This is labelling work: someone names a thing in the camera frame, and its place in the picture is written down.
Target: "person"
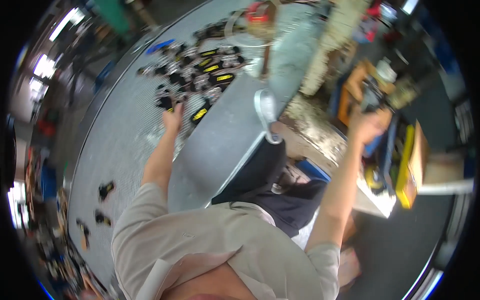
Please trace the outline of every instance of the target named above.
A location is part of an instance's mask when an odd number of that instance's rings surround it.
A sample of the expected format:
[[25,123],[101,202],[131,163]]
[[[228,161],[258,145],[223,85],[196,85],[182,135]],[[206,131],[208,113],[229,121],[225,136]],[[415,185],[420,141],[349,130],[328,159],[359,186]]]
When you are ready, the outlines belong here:
[[[259,198],[255,195],[259,191],[261,199],[285,202],[265,195],[264,189],[244,193],[243,186],[237,189],[241,192],[237,196],[235,189],[229,189],[226,198],[233,196],[233,199],[227,202],[221,199],[208,208],[168,213],[167,201],[181,201],[168,198],[168,182],[182,110],[182,104],[177,104],[174,112],[163,113],[165,133],[144,167],[135,199],[114,229],[111,250],[125,297],[129,300],[335,299],[339,290],[340,247],[357,192],[361,154],[365,144],[385,131],[379,116],[353,109],[348,148],[332,181],[322,192],[318,217],[302,250],[288,232],[277,226],[282,212],[275,218],[265,210],[267,206],[249,201]],[[284,225],[292,223],[289,217],[284,219]]]

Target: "perforated metal surface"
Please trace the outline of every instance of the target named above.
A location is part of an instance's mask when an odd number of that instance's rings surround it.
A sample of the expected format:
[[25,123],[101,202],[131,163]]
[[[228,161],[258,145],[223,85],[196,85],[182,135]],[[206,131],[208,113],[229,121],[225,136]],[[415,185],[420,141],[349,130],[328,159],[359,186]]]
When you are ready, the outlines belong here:
[[[173,25],[155,42],[174,38],[193,45],[194,31],[228,17],[231,11],[244,8],[250,2],[251,0],[212,1]],[[299,25],[298,20],[309,16],[305,12],[311,11],[310,7],[300,4],[288,7],[288,10],[281,12],[279,20],[279,30],[283,33],[291,32]],[[228,41],[208,41],[202,45],[202,50],[215,48],[218,44],[228,44]],[[262,51],[261,48],[244,49],[243,55],[247,59],[258,58],[261,57]],[[139,187],[143,166],[165,130],[161,120],[164,109],[155,107],[154,96],[156,87],[159,84],[167,85],[168,80],[136,75],[138,68],[154,62],[158,57],[156,54],[140,55],[113,88],[88,134],[73,178],[68,211],[69,235],[92,272],[105,286],[109,285],[114,275],[110,254],[113,227],[132,201]],[[298,70],[303,74],[307,66],[304,60],[297,60],[297,64],[290,64],[290,69],[285,69],[282,64],[275,65],[274,60],[272,71],[277,71],[276,74],[283,76],[285,80],[290,73]],[[260,59],[255,59],[252,72],[258,69],[260,63]],[[302,76],[294,80],[300,84]],[[172,89],[176,91],[178,88],[179,86],[176,86]],[[176,140],[175,156],[192,130],[189,117],[203,103],[200,96],[193,96],[186,104],[182,131]],[[115,189],[103,203],[100,203],[98,187],[110,180],[114,180]],[[112,219],[112,227],[95,223],[94,210],[97,208]],[[91,231],[90,248],[86,252],[81,248],[81,233],[75,223],[77,218]]]

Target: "beige shirt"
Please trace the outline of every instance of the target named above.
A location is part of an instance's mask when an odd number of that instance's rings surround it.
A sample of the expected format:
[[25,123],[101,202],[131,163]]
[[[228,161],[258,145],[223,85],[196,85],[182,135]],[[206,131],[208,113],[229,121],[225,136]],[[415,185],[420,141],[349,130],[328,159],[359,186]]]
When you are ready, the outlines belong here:
[[339,247],[326,243],[305,253],[262,214],[244,202],[168,214],[160,188],[143,185],[111,245],[126,298],[158,300],[167,288],[227,262],[259,300],[335,299]]

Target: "window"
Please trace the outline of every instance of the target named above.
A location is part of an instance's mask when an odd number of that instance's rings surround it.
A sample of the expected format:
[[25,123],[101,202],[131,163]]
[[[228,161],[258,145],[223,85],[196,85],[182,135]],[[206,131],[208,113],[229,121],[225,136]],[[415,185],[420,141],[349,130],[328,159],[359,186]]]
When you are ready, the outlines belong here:
[[405,3],[402,6],[402,10],[404,11],[404,13],[406,13],[407,15],[410,15],[413,12],[413,10],[415,9],[415,7],[417,6],[418,1],[419,0],[407,0],[407,1],[405,1]]
[[31,99],[34,101],[38,101],[42,99],[43,96],[45,96],[45,94],[47,93],[48,85],[43,84],[43,82],[41,82],[40,80],[32,77],[30,79],[30,89]]
[[36,63],[33,74],[40,77],[52,78],[55,73],[55,61],[49,59],[45,54]]
[[8,202],[10,204],[10,213],[15,228],[22,228],[22,217],[25,226],[28,223],[28,211],[25,205],[25,183],[15,181],[13,187],[8,191]]
[[60,34],[60,32],[65,28],[68,22],[72,22],[73,25],[77,25],[85,15],[77,8],[72,9],[68,12],[68,14],[60,21],[59,25],[55,30],[52,32],[50,37],[48,38],[50,41],[54,41]]

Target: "right hand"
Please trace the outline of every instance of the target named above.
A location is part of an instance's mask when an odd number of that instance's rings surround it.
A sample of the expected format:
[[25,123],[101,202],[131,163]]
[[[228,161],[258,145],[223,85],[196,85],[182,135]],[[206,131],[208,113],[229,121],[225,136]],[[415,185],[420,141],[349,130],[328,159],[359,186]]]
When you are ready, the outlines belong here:
[[163,123],[167,131],[175,132],[175,134],[178,134],[180,132],[182,115],[183,115],[183,103],[178,103],[173,108],[173,112],[169,112],[169,111],[163,112]]
[[357,105],[352,110],[348,124],[348,144],[363,147],[383,134],[387,127],[378,113],[362,113],[360,105]]

